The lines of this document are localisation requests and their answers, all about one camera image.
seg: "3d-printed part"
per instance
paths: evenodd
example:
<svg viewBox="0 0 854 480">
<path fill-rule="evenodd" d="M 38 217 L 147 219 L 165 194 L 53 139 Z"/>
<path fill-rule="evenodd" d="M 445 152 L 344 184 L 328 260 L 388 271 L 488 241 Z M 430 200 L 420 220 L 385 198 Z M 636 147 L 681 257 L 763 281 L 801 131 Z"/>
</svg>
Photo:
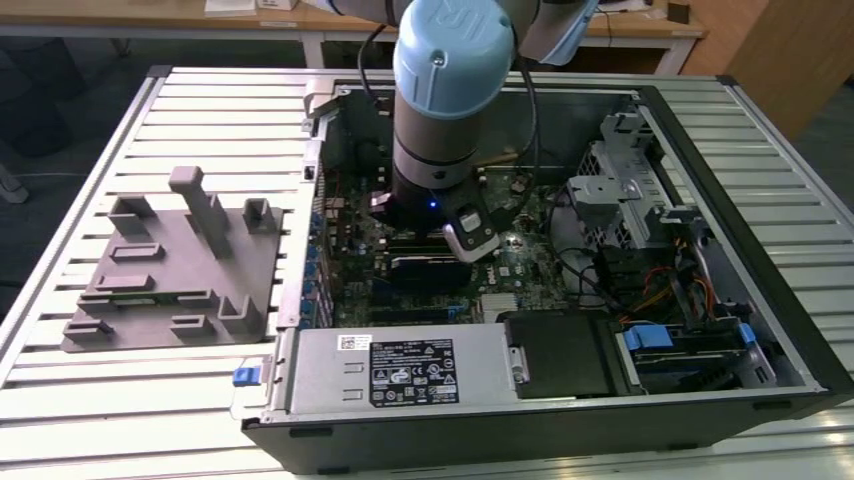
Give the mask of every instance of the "3d-printed part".
<svg viewBox="0 0 854 480">
<path fill-rule="evenodd" d="M 205 173 L 199 167 L 175 167 L 170 177 L 170 189 L 185 197 L 190 208 L 187 218 L 205 236 L 214 256 L 229 258 L 233 255 L 226 237 L 229 218 L 217 196 L 209 196 L 202 189 L 203 177 Z"/>
<path fill-rule="evenodd" d="M 122 197 L 113 206 L 107 218 L 117 226 L 117 230 L 126 237 L 134 235 L 149 235 L 145 218 L 155 216 L 155 211 L 149 205 L 146 197 Z"/>
<path fill-rule="evenodd" d="M 170 329 L 181 338 L 207 337 L 215 333 L 214 326 L 205 315 L 174 316 Z"/>
<path fill-rule="evenodd" d="M 155 279 L 151 275 L 130 275 L 123 277 L 102 277 L 95 283 L 99 292 L 134 292 L 149 291 L 155 287 Z"/>
<path fill-rule="evenodd" d="M 117 245 L 110 250 L 109 256 L 117 263 L 138 260 L 161 260 L 165 255 L 159 243 L 137 243 L 134 245 Z"/>
<path fill-rule="evenodd" d="M 250 198 L 243 206 L 243 221 L 250 233 L 273 232 L 277 220 L 273 216 L 270 203 L 263 198 Z"/>
<path fill-rule="evenodd" d="M 66 328 L 67 352 L 263 338 L 283 212 L 263 199 L 223 209 L 202 178 L 195 167 L 170 178 L 190 212 L 155 211 L 143 197 L 117 200 L 117 233 Z"/>
</svg>

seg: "power supply label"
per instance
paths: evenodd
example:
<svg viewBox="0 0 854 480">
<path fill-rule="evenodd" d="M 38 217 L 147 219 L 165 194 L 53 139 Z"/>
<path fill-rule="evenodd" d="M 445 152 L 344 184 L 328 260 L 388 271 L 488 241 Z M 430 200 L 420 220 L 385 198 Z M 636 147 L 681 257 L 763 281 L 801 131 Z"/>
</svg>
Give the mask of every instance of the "power supply label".
<svg viewBox="0 0 854 480">
<path fill-rule="evenodd" d="M 372 405 L 460 403 L 452 340 L 372 343 Z"/>
</svg>

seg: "black cable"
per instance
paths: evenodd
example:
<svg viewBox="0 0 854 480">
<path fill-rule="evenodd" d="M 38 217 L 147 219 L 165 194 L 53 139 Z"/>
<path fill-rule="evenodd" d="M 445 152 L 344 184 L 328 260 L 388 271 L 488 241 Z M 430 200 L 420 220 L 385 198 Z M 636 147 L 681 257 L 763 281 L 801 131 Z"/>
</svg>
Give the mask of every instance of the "black cable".
<svg viewBox="0 0 854 480">
<path fill-rule="evenodd" d="M 522 198 L 520 199 L 520 204 L 514 209 L 514 214 L 513 214 L 514 217 L 520 215 L 520 213 L 522 213 L 522 209 L 525 208 L 525 205 L 529 203 L 529 200 L 532 199 L 532 194 L 534 193 L 534 188 L 537 187 L 537 176 L 540 175 L 541 151 L 544 147 L 542 138 L 541 138 L 541 128 L 540 128 L 541 123 L 540 123 L 540 103 L 537 101 L 537 87 L 534 86 L 534 79 L 532 78 L 532 71 L 529 70 L 529 65 L 525 61 L 525 58 L 522 57 L 522 54 L 517 53 L 517 55 L 518 55 L 517 58 L 518 58 L 518 64 L 520 64 L 520 72 L 522 73 L 522 80 L 525 81 L 525 86 L 528 87 L 528 90 L 529 90 L 529 101 L 532 103 L 532 137 L 530 137 L 529 143 L 534 147 L 534 170 L 532 172 L 532 180 L 529 182 L 528 188 L 525 189 L 525 193 L 522 194 Z M 526 148 L 524 148 L 520 158 L 522 158 L 526 155 L 528 149 L 529 149 L 529 146 L 526 145 Z"/>
<path fill-rule="evenodd" d="M 578 278 L 580 284 L 581 284 L 581 282 L 584 282 L 588 285 L 590 285 L 590 287 L 593 288 L 593 291 L 597 292 L 597 295 L 602 298 L 602 300 L 605 302 L 604 306 L 608 306 L 612 310 L 617 311 L 618 313 L 624 314 L 625 316 L 628 316 L 630 318 L 634 318 L 634 312 L 630 310 L 630 308 L 626 307 L 622 303 L 620 303 L 620 301 L 600 286 L 598 282 L 594 282 L 592 279 L 589 279 L 584 275 L 584 273 L 580 272 L 578 269 L 576 269 L 566 262 L 566 260 L 564 260 L 564 257 L 561 256 L 561 254 L 568 249 L 565 249 L 561 252 L 558 252 L 556 250 L 554 244 L 552 243 L 552 220 L 554 218 L 554 209 L 556 209 L 556 207 L 558 205 L 558 199 L 561 198 L 561 195 L 564 195 L 564 194 L 569 194 L 569 192 L 566 191 L 566 185 L 564 187 L 561 187 L 561 190 L 558 190 L 558 193 L 556 194 L 554 206 L 553 206 L 552 211 L 549 212 L 549 220 L 548 220 L 546 228 L 545 228 L 546 247 L 549 249 L 549 253 L 552 253 L 552 255 L 556 258 L 556 260 L 558 261 L 558 263 L 561 263 L 561 266 Z"/>
<path fill-rule="evenodd" d="M 365 73 L 365 52 L 369 49 L 369 45 L 374 43 L 374 40 L 377 40 L 377 37 L 380 36 L 380 34 L 384 33 L 384 30 L 386 30 L 388 26 L 389 25 L 381 25 L 380 27 L 377 27 L 377 30 L 374 30 L 372 35 L 369 35 L 369 38 L 365 39 L 365 42 L 362 43 L 362 48 L 360 48 L 360 56 L 357 57 L 357 68 L 360 68 L 360 79 L 362 80 L 362 88 L 368 96 L 372 97 L 374 108 L 377 108 L 378 110 L 381 106 L 380 98 L 377 97 L 374 90 L 372 90 L 372 85 L 369 84 L 369 77 Z"/>
<path fill-rule="evenodd" d="M 612 14 L 602 10 L 602 7 L 597 6 L 600 13 L 605 15 L 605 23 L 609 25 L 609 48 L 614 45 L 614 31 L 612 30 Z"/>
</svg>

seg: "blue tab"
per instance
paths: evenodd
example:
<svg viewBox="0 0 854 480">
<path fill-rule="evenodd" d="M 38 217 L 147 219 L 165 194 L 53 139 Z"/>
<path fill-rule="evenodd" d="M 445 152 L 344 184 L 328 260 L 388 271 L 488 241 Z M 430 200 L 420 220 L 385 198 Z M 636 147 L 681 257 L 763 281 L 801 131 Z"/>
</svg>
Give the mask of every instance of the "blue tab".
<svg viewBox="0 0 854 480">
<path fill-rule="evenodd" d="M 757 334 L 753 333 L 753 328 L 747 323 L 739 324 L 739 333 L 743 334 L 743 340 L 745 340 L 747 345 L 752 345 L 757 343 Z"/>
<path fill-rule="evenodd" d="M 235 370 L 231 377 L 235 387 L 250 387 L 262 384 L 262 367 L 242 367 Z"/>
<path fill-rule="evenodd" d="M 629 347 L 629 351 L 636 351 L 641 348 L 641 339 L 638 338 L 634 328 L 630 328 L 628 332 L 624 332 L 624 339 L 626 340 L 626 347 Z"/>
<path fill-rule="evenodd" d="M 673 347 L 673 340 L 670 339 L 670 333 L 665 325 L 636 325 L 629 329 L 629 332 L 634 335 L 633 342 L 638 345 L 638 348 L 669 348 Z"/>
</svg>

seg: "circuit board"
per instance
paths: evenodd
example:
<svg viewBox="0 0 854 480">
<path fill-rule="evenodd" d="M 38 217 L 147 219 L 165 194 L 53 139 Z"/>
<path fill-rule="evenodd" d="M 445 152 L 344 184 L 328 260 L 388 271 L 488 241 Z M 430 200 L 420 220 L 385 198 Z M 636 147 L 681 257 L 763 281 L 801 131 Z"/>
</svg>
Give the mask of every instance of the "circuit board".
<svg viewBox="0 0 854 480">
<path fill-rule="evenodd" d="M 518 177 L 512 170 L 488 169 L 481 177 L 492 208 L 518 200 L 520 192 L 514 190 Z M 484 318 L 477 304 L 485 294 L 516 294 L 520 310 L 566 308 L 568 289 L 541 228 L 552 206 L 548 192 L 554 191 L 554 187 L 537 188 L 514 228 L 501 235 L 501 247 L 473 265 L 468 285 L 441 294 L 396 292 L 378 302 L 376 284 L 386 282 L 382 277 L 386 247 L 394 241 L 414 239 L 414 234 L 396 231 L 370 216 L 370 190 L 377 187 L 377 180 L 333 176 L 328 187 L 328 192 L 334 192 L 328 197 L 326 215 L 336 327 L 380 326 L 377 312 L 400 311 L 433 311 L 440 317 L 445 313 L 437 311 L 444 311 L 446 323 L 478 323 Z M 425 279 L 425 282 L 442 281 L 442 278 Z M 413 323 L 404 319 L 382 324 Z"/>
</svg>

